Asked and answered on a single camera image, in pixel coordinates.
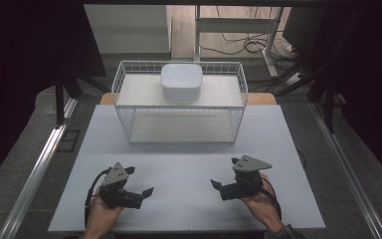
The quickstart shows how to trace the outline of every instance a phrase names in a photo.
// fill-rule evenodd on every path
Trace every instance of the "white container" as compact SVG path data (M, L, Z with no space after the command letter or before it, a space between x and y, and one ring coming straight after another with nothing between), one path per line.
M203 71L195 64L167 64L160 74L163 97L168 102L192 103L199 99Z
M165 100L160 78L170 64L201 67L204 84L197 101ZM247 93L244 69L233 62L122 61L112 85L113 104L131 143L234 143Z

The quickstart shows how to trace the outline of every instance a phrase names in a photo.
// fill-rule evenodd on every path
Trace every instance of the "white wire basket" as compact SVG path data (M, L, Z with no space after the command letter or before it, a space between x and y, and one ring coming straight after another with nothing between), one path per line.
M164 100L160 73L167 64L121 62L112 99L129 142L234 143L247 105L241 63L198 62L203 70L200 98L193 103Z

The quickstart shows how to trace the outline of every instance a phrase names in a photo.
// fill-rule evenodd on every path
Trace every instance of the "human hand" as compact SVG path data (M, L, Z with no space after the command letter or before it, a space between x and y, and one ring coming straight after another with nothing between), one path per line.
M84 239L96 239L107 233L114 225L123 207L109 208L98 195L100 188L95 191L96 196L91 203L91 211L86 226Z
M262 174L262 178L265 182L263 183L263 189L268 191L271 195L275 195L268 177ZM285 228L274 204L262 192L257 193L253 197L240 199L247 205L253 216L267 227L270 233L274 234Z

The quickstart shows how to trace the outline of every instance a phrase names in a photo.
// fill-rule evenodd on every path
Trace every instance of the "black cable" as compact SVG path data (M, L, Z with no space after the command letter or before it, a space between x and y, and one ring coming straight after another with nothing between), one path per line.
M259 7L256 7L256 13L254 14L254 18L257 18L257 12L259 11Z
M341 28L343 25L347 22L346 20L342 20L340 23L338 23L338 27L336 27L336 30L327 38L326 41L322 42L314 51L310 52L309 54L306 54L305 56L299 57L295 59L296 61L300 62L301 64L309 61L310 58L314 57L317 54L322 54L323 51L327 49L327 47L335 40L337 36L339 36L341 32Z
M89 220L89 215L90 215L90 203L92 202L92 197L95 196L95 195L93 195L93 192L95 191L96 183L104 174L108 174L110 172L110 170L111 170L111 167L106 169L106 170L103 170L101 173L99 173L98 176L95 178L95 181L93 181L92 187L89 189L89 193L87 194L86 203L85 203L85 224L86 224L86 226L87 226L87 222Z
M250 13L250 17L251 17L251 12L253 12L253 7L250 7L247 11L247 13L244 15L244 18L247 17L247 15L249 15Z
M294 59L289 59L289 58L278 58L278 59L276 59L275 60L275 67L278 68L278 69L281 69L284 72L289 71L291 69L291 67L283 68L283 67L279 66L280 62L293 62L293 63L296 63L296 61Z
M281 209L281 205L279 204L278 200L276 199L275 196L272 196L271 193L269 193L267 190L265 190L264 188L260 187L259 188L260 192L262 192L266 197L268 197L273 206L275 207L276 211L278 212L278 216L279 216L279 219L282 220L282 209Z
M262 41L265 41L265 40L264 39L258 39L256 41L254 41L254 40L251 40L249 38L246 41L244 41L244 48L249 53L259 53L259 52L261 52L266 47L266 42L262 42ZM252 51L252 50L248 49L248 46L250 46L250 45L257 45L257 46L263 46L263 47L258 49L258 50L256 50L256 51Z
M248 33L246 38L241 38L241 39L226 39L224 33L222 33L223 40L225 40L227 42L241 42L241 41L245 41L245 40L248 40L248 39L265 40L265 39L258 39L258 37L265 36L265 35L268 35L268 34L264 33L264 34L258 34L258 35L255 35L253 37L250 37L250 33Z
M204 50L208 50L208 51L217 52L217 53L220 53L220 54L231 55L231 56L232 55L237 55L238 53L241 53L241 52L243 52L245 50L245 48L243 48L243 49L241 49L240 51L238 51L236 53L226 53L226 52L221 52L221 51L213 49L213 48L205 48L205 47L202 47L201 45L200 45L200 48L204 49Z
M271 93L270 89L274 89L275 86L280 83L283 79L285 79L290 73L296 71L298 68L300 67L300 63L296 62L295 65L293 65L289 70L287 70L286 72L284 72L283 74L281 74L280 77L278 77L278 79L271 83L270 86L268 86L266 89L265 89L265 93Z
M278 48L276 47L275 44L273 44L273 47L275 48L276 53L272 52L272 55L276 55L276 58L277 58L277 59L279 59L279 58L284 58L284 59L290 59L290 60L296 61L295 58L289 58L289 57L284 57L284 56L282 56L281 53L279 53L279 50L278 50Z
M274 197L276 197L276 192L275 192L275 189L273 188L272 184L265 178L262 177L262 180L264 180L266 183L269 184L269 186L272 188L272 192L273 192L273 195Z

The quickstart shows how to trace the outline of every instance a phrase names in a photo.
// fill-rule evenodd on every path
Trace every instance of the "white tabletop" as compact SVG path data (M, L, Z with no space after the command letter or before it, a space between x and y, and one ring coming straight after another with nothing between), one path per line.
M115 232L264 230L240 200L222 201L210 183L233 183L231 158L243 154L273 165L263 173L275 187L285 224L325 227L279 106L247 107L235 144L129 144L114 107L97 106L49 231L85 229L87 192L117 161L135 166L126 190L154 191L141 209L122 211Z

